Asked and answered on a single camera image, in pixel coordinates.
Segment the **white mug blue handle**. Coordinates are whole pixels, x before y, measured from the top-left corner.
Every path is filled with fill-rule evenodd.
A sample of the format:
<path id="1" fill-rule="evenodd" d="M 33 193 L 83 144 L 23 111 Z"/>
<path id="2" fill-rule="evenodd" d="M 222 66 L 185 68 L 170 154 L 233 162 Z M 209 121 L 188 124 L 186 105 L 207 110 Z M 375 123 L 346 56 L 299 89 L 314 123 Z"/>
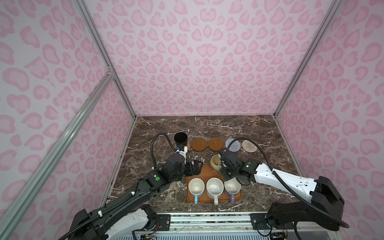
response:
<path id="1" fill-rule="evenodd" d="M 194 204 L 197 205 L 199 202 L 199 198 L 205 192 L 205 183 L 199 178 L 194 178 L 189 182 L 188 187 L 190 194 L 194 198 Z"/>

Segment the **grey round coaster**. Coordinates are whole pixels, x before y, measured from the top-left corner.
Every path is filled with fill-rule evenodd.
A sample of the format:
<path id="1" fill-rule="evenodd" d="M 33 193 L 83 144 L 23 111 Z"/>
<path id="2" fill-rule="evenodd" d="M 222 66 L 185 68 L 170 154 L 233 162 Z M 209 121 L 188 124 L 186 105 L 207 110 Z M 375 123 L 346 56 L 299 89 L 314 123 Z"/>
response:
<path id="1" fill-rule="evenodd" d="M 238 140 L 234 141 L 234 139 L 227 139 L 225 145 L 227 150 L 234 153 L 241 149 L 241 143 Z"/>

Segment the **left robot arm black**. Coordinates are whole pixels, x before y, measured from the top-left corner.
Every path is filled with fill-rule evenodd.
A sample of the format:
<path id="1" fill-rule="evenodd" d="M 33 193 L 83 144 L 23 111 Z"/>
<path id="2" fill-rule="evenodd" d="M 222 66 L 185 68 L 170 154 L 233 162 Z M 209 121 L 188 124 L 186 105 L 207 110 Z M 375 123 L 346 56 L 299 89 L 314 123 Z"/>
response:
<path id="1" fill-rule="evenodd" d="M 193 160 L 186 161 L 186 153 L 177 151 L 169 156 L 165 163 L 158 165 L 134 187 L 115 201 L 108 203 L 88 213 L 79 211 L 71 224 L 70 230 L 61 240 L 107 240 L 112 235 L 108 233 L 123 217 L 130 214 L 145 202 L 157 197 L 167 190 L 171 183 L 180 181 L 183 177 L 198 176 L 204 163 Z"/>

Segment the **black mug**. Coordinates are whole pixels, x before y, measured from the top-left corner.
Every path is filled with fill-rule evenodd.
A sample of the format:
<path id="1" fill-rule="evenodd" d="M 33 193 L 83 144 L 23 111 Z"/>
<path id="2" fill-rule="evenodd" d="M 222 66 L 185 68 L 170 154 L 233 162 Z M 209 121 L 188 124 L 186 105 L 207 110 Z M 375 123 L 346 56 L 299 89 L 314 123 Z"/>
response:
<path id="1" fill-rule="evenodd" d="M 188 135 L 184 132 L 176 133 L 174 136 L 174 141 L 176 147 L 187 146 L 188 145 Z"/>

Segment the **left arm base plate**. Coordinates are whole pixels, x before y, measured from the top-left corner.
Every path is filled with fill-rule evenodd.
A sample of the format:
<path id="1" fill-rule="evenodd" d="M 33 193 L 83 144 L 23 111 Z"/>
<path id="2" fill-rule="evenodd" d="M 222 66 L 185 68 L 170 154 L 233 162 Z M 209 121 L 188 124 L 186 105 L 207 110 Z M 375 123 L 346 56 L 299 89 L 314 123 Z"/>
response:
<path id="1" fill-rule="evenodd" d="M 143 227 L 144 231 L 169 231 L 171 225 L 171 215 L 160 214 L 148 217 L 148 222 Z"/>

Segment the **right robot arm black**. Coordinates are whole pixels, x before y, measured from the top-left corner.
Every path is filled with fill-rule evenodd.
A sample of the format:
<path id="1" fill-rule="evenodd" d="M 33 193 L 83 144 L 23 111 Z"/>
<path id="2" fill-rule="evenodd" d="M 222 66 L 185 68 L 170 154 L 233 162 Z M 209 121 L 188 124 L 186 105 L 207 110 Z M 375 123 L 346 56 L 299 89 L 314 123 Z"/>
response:
<path id="1" fill-rule="evenodd" d="M 265 216 L 270 226 L 294 222 L 314 222 L 319 226 L 338 231 L 349 228 L 342 220 L 345 200 L 330 179 L 304 178 L 271 169 L 256 160 L 244 161 L 231 151 L 221 151 L 221 175 L 225 180 L 235 178 L 242 185 L 258 183 L 291 193 L 298 199 L 294 203 L 272 203 Z"/>

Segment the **beige woven coaster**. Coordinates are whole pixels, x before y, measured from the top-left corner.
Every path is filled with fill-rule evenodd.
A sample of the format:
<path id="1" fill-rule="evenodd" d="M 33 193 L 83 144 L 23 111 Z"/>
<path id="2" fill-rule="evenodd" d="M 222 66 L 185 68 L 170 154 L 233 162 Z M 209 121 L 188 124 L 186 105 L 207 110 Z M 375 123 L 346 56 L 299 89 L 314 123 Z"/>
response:
<path id="1" fill-rule="evenodd" d="M 255 153 L 258 150 L 258 148 L 252 142 L 250 142 L 248 140 L 243 140 L 242 147 L 243 147 L 244 151 L 246 151 L 248 153 Z"/>

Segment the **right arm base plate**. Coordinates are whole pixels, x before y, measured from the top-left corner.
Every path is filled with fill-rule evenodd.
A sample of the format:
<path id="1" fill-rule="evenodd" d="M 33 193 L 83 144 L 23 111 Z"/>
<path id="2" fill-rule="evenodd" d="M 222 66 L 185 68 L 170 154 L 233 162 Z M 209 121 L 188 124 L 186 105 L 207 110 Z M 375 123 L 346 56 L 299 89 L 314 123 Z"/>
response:
<path id="1" fill-rule="evenodd" d="M 253 230 L 270 230 L 270 226 L 267 224 L 265 213 L 251 213 L 250 219 Z"/>

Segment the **cream yellow mug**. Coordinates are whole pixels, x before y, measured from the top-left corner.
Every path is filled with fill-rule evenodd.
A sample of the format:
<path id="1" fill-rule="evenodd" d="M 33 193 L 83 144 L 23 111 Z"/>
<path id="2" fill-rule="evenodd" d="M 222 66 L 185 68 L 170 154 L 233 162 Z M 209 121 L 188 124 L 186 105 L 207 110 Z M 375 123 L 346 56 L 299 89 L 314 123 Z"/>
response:
<path id="1" fill-rule="evenodd" d="M 219 154 L 214 155 L 210 161 L 210 167 L 211 167 L 212 171 L 217 173 L 217 174 L 221 173 L 221 168 L 222 168 L 220 157 L 221 156 Z"/>

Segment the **brown coaster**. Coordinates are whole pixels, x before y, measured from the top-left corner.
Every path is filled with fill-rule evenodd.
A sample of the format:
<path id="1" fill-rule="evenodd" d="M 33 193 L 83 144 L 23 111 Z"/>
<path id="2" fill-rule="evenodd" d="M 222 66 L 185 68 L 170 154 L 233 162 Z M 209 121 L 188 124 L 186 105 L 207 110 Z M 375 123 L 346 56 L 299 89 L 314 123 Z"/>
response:
<path id="1" fill-rule="evenodd" d="M 191 147 L 194 151 L 202 152 L 207 148 L 207 141 L 203 138 L 195 138 L 192 143 Z"/>
<path id="2" fill-rule="evenodd" d="M 208 147 L 214 152 L 220 151 L 224 145 L 224 142 L 219 138 L 211 138 L 208 142 Z"/>

